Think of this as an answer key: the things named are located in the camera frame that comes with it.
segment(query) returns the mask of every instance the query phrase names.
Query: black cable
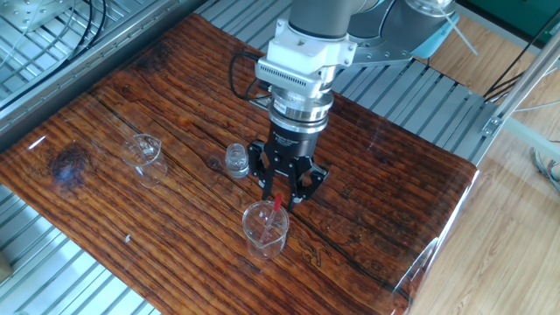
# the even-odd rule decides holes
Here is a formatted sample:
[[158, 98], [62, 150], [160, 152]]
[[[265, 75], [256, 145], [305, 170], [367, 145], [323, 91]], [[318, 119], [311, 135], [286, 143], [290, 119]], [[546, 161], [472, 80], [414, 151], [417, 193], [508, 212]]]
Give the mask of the black cable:
[[486, 99], [484, 99], [484, 102], [489, 102], [489, 101], [495, 99], [496, 97], [501, 98], [501, 97], [502, 97], [502, 94], [508, 92], [508, 90], [509, 90], [510, 88], [512, 88], [512, 87], [515, 85], [515, 83], [517, 83], [517, 81], [512, 82], [512, 83], [509, 83], [506, 87], [504, 87], [504, 88], [501, 89], [500, 91], [498, 91], [498, 92], [496, 92], [496, 93], [494, 93], [494, 94], [488, 96]]
[[[93, 8], [93, 4], [91, 3], [92, 0], [89, 0], [89, 4], [90, 4], [90, 8]], [[68, 58], [66, 60], [64, 60], [64, 62], [62, 62], [62, 64], [60, 64], [60, 66], [56, 69], [54, 69], [49, 75], [47, 75], [46, 77], [44, 77], [43, 79], [39, 80], [38, 82], [36, 82], [35, 84], [33, 84], [32, 86], [28, 87], [21, 95], [25, 95], [29, 92], [31, 92], [34, 88], [38, 87], [39, 85], [41, 85], [43, 82], [47, 81], [49, 78], [53, 77], [55, 74], [57, 74], [58, 72], [60, 72], [62, 69], [68, 67], [70, 65], [70, 57], [72, 57], [72, 60], [75, 60], [76, 58], [80, 57], [82, 54], [84, 54], [86, 51], [88, 51], [92, 45], [94, 44], [94, 42], [99, 38], [99, 35], [101, 35], [102, 32], [102, 27], [105, 24], [105, 18], [107, 16], [107, 3], [106, 0], [103, 0], [103, 12], [102, 12], [103, 16], [101, 17], [101, 23], [99, 24], [99, 29], [97, 30], [97, 33], [94, 35], [94, 37], [92, 38], [91, 41], [89, 41], [89, 44], [87, 44], [86, 48], [84, 48], [83, 50], [81, 50], [77, 55], [75, 56], [68, 56]], [[13, 102], [15, 102], [18, 98], [14, 98], [12, 100], [10, 100], [9, 102], [7, 102], [6, 104], [4, 104], [4, 106], [2, 108], [0, 108], [0, 110], [7, 108], [8, 106], [10, 106]]]
[[489, 98], [493, 98], [493, 97], [488, 97], [493, 91], [495, 91], [496, 89], [498, 89], [499, 87], [496, 87], [498, 85], [498, 83], [500, 83], [500, 81], [506, 76], [506, 74], [508, 74], [508, 72], [514, 67], [515, 63], [517, 63], [517, 61], [519, 61], [521, 59], [521, 57], [523, 56], [523, 54], [539, 39], [539, 37], [543, 34], [543, 32], [549, 27], [549, 25], [554, 22], [554, 20], [557, 18], [557, 16], [560, 14], [560, 9], [558, 9], [555, 13], [554, 16], [552, 16], [545, 24], [544, 26], [541, 28], [541, 30], [536, 34], [536, 36], [533, 38], [533, 40], [531, 40], [530, 43], [528, 43], [525, 48], [523, 48], [523, 50], [521, 51], [521, 53], [517, 56], [517, 58], [515, 58], [515, 60], [507, 67], [506, 71], [504, 71], [504, 73], [501, 74], [500, 78], [498, 78], [498, 80], [496, 80], [496, 82], [493, 83], [493, 85], [486, 91], [486, 93], [484, 94], [484, 97], [489, 99]]
[[254, 62], [257, 62], [261, 58], [260, 56], [255, 55], [253, 53], [238, 52], [234, 55], [234, 57], [231, 59], [231, 61], [229, 61], [229, 70], [228, 70], [227, 76], [228, 76], [228, 80], [229, 80], [229, 88], [231, 89], [232, 93], [235, 95], [235, 97], [237, 97], [239, 99], [242, 99], [244, 101], [258, 101], [258, 100], [263, 100], [263, 99], [269, 98], [270, 95], [256, 97], [256, 98], [250, 98], [249, 97], [249, 93], [255, 87], [256, 83], [259, 81], [257, 78], [255, 78], [253, 80], [253, 82], [247, 87], [247, 89], [245, 90], [245, 95], [239, 94], [237, 91], [235, 91], [235, 87], [234, 87], [234, 66], [235, 66], [235, 62], [240, 57], [249, 58], [249, 59], [253, 60]]
[[84, 44], [84, 42], [86, 41], [86, 37], [89, 34], [89, 30], [91, 29], [91, 23], [94, 19], [94, 6], [91, 3], [92, 1], [93, 0], [87, 1], [89, 3], [89, 19], [87, 20], [86, 30], [84, 31], [83, 34], [81, 34], [81, 38], [80, 41], [78, 42], [78, 45], [76, 46], [76, 49], [78, 49], [78, 47]]
[[523, 71], [523, 72], [517, 74], [515, 77], [513, 77], [513, 78], [511, 78], [511, 79], [509, 79], [509, 80], [503, 81], [502, 83], [500, 83], [500, 84], [498, 84], [497, 86], [494, 87], [494, 91], [497, 90], [498, 88], [501, 88], [501, 87], [507, 85], [508, 83], [511, 83], [511, 82], [513, 82], [513, 81], [519, 80], [519, 78], [521, 78], [522, 75], [523, 75], [524, 73], [525, 73], [525, 71]]
[[103, 26], [105, 25], [105, 18], [106, 17], [107, 17], [107, 0], [103, 0], [103, 14], [101, 15], [101, 22], [99, 23], [99, 28], [97, 29], [97, 33], [91, 39], [89, 44], [87, 44], [86, 50], [91, 48], [95, 44], [95, 41], [99, 38], [99, 35], [102, 34], [102, 29], [103, 29]]

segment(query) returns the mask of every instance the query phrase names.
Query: glossy surface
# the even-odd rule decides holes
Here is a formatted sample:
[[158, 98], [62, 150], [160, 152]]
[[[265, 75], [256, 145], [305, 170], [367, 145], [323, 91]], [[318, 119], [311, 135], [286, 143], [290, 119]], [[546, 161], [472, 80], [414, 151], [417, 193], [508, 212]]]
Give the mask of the glossy surface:
[[[1, 155], [0, 182], [163, 313], [406, 310], [414, 290], [396, 286], [476, 168], [336, 95], [315, 155], [330, 177], [290, 215], [281, 255], [252, 258], [242, 214], [261, 188], [231, 178], [223, 157], [264, 139], [270, 122], [228, 89], [241, 49], [253, 51], [187, 18]], [[238, 65], [241, 90], [253, 65]], [[151, 189], [120, 156], [141, 133], [163, 141], [169, 167]]]

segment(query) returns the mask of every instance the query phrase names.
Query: cable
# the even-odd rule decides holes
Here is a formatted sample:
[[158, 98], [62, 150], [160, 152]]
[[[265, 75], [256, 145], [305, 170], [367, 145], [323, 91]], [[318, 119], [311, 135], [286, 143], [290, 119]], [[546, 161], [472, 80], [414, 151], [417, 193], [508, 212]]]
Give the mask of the cable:
[[560, 193], [560, 180], [552, 171], [554, 166], [558, 165], [556, 161], [550, 161], [549, 166], [545, 167], [543, 159], [541, 158], [541, 152], [537, 151], [535, 148], [531, 148], [532, 155], [533, 155], [533, 164], [538, 172], [540, 172], [545, 178], [547, 178], [550, 183], [556, 188], [556, 190]]
[[77, 56], [74, 56], [74, 54], [79, 50], [80, 46], [83, 46], [84, 42], [86, 41], [86, 37], [88, 36], [88, 34], [91, 31], [91, 25], [92, 25], [92, 22], [93, 22], [93, 19], [94, 19], [94, 4], [93, 4], [93, 0], [89, 0], [88, 3], [89, 3], [89, 19], [87, 20], [86, 30], [81, 35], [80, 41], [78, 42], [78, 45], [74, 48], [74, 50], [71, 54], [71, 57], [69, 57], [70, 60], [73, 60], [73, 59], [81, 56], [83, 54], [83, 52], [86, 52], [89, 49], [91, 49], [91, 47], [94, 45], [95, 41], [99, 38], [99, 35], [101, 35], [103, 25], [105, 25], [105, 19], [107, 17], [107, 2], [106, 2], [106, 0], [102, 0], [103, 11], [102, 11], [102, 14], [101, 14], [101, 22], [99, 24], [99, 28], [97, 29], [97, 32], [95, 33], [94, 37], [89, 41], [89, 43], [87, 43], [87, 45], [84, 47], [84, 49], [82, 51], [80, 51], [80, 53]]
[[84, 42], [86, 41], [86, 37], [89, 34], [89, 30], [91, 29], [91, 23], [94, 20], [94, 5], [92, 4], [92, 1], [93, 0], [87, 1], [89, 3], [89, 19], [87, 20], [86, 30], [81, 35], [80, 41], [78, 42], [78, 45], [76, 46], [76, 48], [74, 48], [72, 54], [77, 52], [78, 49], [80, 48], [80, 46], [82, 46], [84, 44]]
[[[72, 14], [70, 15], [70, 18], [68, 19], [68, 22], [66, 23], [66, 27], [63, 30], [63, 32], [66, 31], [67, 26], [69, 25], [70, 21], [72, 20], [72, 17], [74, 16], [74, 7], [75, 7], [75, 2], [76, 0], [74, 0], [74, 6], [72, 7]], [[101, 33], [102, 27], [105, 24], [105, 17], [107, 16], [107, 4], [105, 2], [105, 0], [103, 0], [103, 16], [101, 17], [101, 23], [99, 25], [99, 29], [97, 31], [97, 33], [95, 34], [94, 38], [89, 42], [89, 44], [87, 45], [86, 49], [83, 49], [82, 51], [80, 51], [77, 55], [72, 56], [72, 60], [80, 57], [82, 54], [84, 54], [94, 43], [95, 40], [97, 40], [97, 34]], [[34, 88], [38, 87], [39, 85], [41, 85], [43, 82], [45, 82], [46, 80], [48, 80], [49, 78], [53, 77], [55, 74], [57, 74], [58, 72], [60, 72], [62, 69], [68, 67], [70, 65], [70, 57], [71, 53], [68, 54], [68, 56], [66, 57], [66, 60], [64, 60], [64, 62], [62, 62], [60, 64], [59, 67], [57, 67], [56, 69], [52, 70], [51, 73], [49, 73], [49, 75], [47, 75], [46, 77], [44, 77], [43, 79], [35, 82], [32, 86], [28, 87], [24, 92], [22, 92], [21, 95], [25, 95], [27, 93], [29, 93], [30, 91], [32, 91]], [[11, 99], [10, 101], [8, 101], [7, 103], [3, 104], [2, 107], [0, 108], [0, 110], [5, 109], [6, 107], [10, 106], [17, 98]]]
[[514, 110], [514, 112], [515, 112], [515, 113], [518, 113], [518, 112], [522, 112], [522, 111], [530, 111], [530, 110], [533, 110], [533, 109], [542, 109], [542, 108], [545, 108], [545, 107], [548, 107], [548, 106], [557, 105], [557, 104], [560, 104], [560, 101], [553, 101], [553, 102], [550, 102], [550, 103], [547, 103], [547, 104], [543, 104], [543, 105], [539, 105], [539, 106], [534, 106], [534, 107], [530, 107], [530, 108], [516, 109], [516, 110]]
[[255, 55], [253, 53], [238, 52], [234, 55], [234, 57], [231, 59], [231, 61], [229, 61], [229, 70], [228, 70], [228, 76], [227, 77], [228, 77], [228, 80], [229, 80], [229, 88], [231, 89], [232, 93], [235, 95], [235, 97], [237, 97], [239, 99], [242, 99], [244, 101], [258, 101], [258, 100], [264, 100], [264, 99], [270, 98], [270, 95], [256, 97], [256, 98], [250, 98], [249, 97], [249, 93], [255, 87], [256, 83], [259, 81], [257, 78], [255, 78], [253, 80], [253, 82], [247, 87], [244, 95], [241, 95], [241, 94], [237, 93], [237, 91], [235, 91], [235, 87], [234, 87], [234, 66], [235, 66], [235, 62], [240, 57], [249, 58], [250, 60], [253, 60], [254, 62], [258, 62], [258, 60], [261, 58], [260, 56]]
[[502, 73], [500, 75], [500, 78], [498, 78], [498, 80], [496, 80], [496, 82], [493, 83], [493, 85], [486, 91], [486, 93], [483, 95], [483, 97], [488, 98], [488, 96], [495, 91], [496, 89], [498, 89], [496, 86], [498, 85], [498, 83], [500, 83], [500, 81], [506, 76], [506, 74], [508, 74], [508, 72], [514, 67], [515, 63], [517, 63], [517, 61], [519, 61], [521, 59], [521, 57], [523, 56], [523, 54], [539, 39], [539, 37], [543, 34], [543, 32], [549, 27], [549, 25], [554, 22], [554, 20], [557, 18], [557, 16], [560, 14], [560, 9], [558, 9], [556, 11], [556, 13], [554, 14], [554, 16], [552, 16], [545, 24], [544, 26], [541, 28], [541, 30], [536, 34], [536, 36], [533, 37], [533, 39], [530, 41], [530, 43], [528, 43], [527, 45], [525, 45], [525, 47], [523, 48], [523, 50], [519, 53], [519, 55], [515, 58], [515, 60], [507, 67], [506, 71], [504, 71], [504, 73]]
[[10, 51], [8, 52], [8, 54], [6, 55], [6, 58], [4, 58], [4, 60], [2, 61], [2, 63], [0, 64], [0, 68], [2, 68], [4, 66], [4, 64], [8, 61], [8, 59], [11, 57], [11, 55], [14, 53], [14, 51], [16, 50], [16, 46], [18, 46], [19, 41], [25, 37], [25, 35], [27, 34], [27, 31], [29, 31], [29, 29], [31, 28], [31, 26], [33, 25], [33, 22], [35, 21], [35, 17], [37, 16], [37, 12], [39, 12], [39, 8], [41, 7], [41, 4], [43, 4], [45, 0], [41, 0], [38, 3], [37, 9], [35, 10], [35, 12], [33, 13], [33, 17], [31, 18], [31, 21], [29, 22], [29, 26], [27, 26], [27, 28], [24, 30], [24, 32], [21, 33], [21, 35], [19, 36], [19, 38], [16, 40], [16, 43], [14, 44], [14, 46], [10, 49]]
[[97, 33], [91, 39], [89, 44], [87, 44], [86, 50], [91, 48], [95, 44], [95, 41], [99, 38], [99, 35], [101, 35], [103, 26], [105, 25], [105, 18], [106, 17], [107, 17], [107, 0], [103, 0], [103, 15], [101, 16], [101, 22], [99, 23], [99, 28], [97, 29]]
[[[544, 78], [545, 76], [547, 76], [547, 75], [549, 75], [549, 74], [552, 74], [552, 73], [555, 72], [557, 69], [558, 69], [557, 67], [553, 67], [552, 69], [550, 69], [549, 71], [547, 71], [545, 74], [543, 74], [543, 75], [542, 75], [542, 78]], [[509, 82], [511, 82], [511, 81], [513, 81], [513, 80], [515, 80], [515, 79], [519, 79], [519, 78], [523, 75], [523, 73], [524, 73], [524, 72], [517, 74], [514, 78], [511, 78], [511, 79], [509, 79], [509, 80], [507, 80], [507, 81], [501, 83], [501, 84], [498, 85], [496, 88], [501, 88], [501, 87], [503, 87], [504, 85], [506, 85], [507, 83], [509, 83]], [[500, 98], [502, 98], [502, 97], [504, 97], [504, 96], [507, 96], [507, 95], [509, 94], [509, 92], [507, 92], [507, 93], [503, 93], [503, 92], [505, 92], [505, 91], [507, 91], [508, 89], [512, 88], [512, 87], [515, 85], [515, 83], [517, 83], [517, 80], [514, 81], [512, 84], [507, 85], [507, 87], [504, 87], [504, 88], [501, 89], [499, 92], [497, 92], [497, 93], [495, 93], [495, 94], [493, 94], [493, 95], [491, 95], [491, 96], [488, 96], [488, 97], [484, 100], [484, 102], [497, 102]]]

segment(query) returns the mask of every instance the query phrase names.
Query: wood grain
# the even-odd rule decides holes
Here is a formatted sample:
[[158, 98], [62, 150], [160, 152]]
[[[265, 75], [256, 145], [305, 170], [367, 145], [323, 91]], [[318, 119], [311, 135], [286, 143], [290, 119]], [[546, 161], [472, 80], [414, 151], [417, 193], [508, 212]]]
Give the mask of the wood grain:
[[[479, 56], [452, 33], [432, 59], [440, 72], [485, 93], [522, 50], [468, 18], [459, 28]], [[526, 69], [525, 55], [506, 79]], [[560, 72], [545, 77], [521, 107], [560, 99]], [[552, 140], [560, 139], [553, 106], [514, 113]], [[479, 165], [449, 241], [430, 269], [410, 315], [526, 315], [560, 313], [560, 199], [532, 164], [530, 146], [503, 130]]]
[[[336, 95], [315, 156], [332, 174], [290, 216], [282, 254], [259, 262], [241, 218], [261, 189], [223, 165], [270, 125], [228, 89], [240, 50], [187, 18], [0, 156], [0, 182], [164, 313], [405, 312], [416, 290], [396, 286], [476, 168]], [[238, 87], [252, 66], [236, 67]], [[150, 190], [120, 158], [137, 133], [161, 139], [169, 165]]]

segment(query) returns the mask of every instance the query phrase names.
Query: red straw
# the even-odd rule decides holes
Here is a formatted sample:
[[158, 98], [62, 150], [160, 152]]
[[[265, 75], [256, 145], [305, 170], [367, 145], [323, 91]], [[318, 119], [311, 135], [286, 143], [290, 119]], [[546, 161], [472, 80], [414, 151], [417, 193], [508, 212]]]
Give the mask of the red straw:
[[275, 198], [274, 198], [274, 211], [278, 211], [280, 210], [280, 206], [282, 205], [282, 195], [279, 193]]

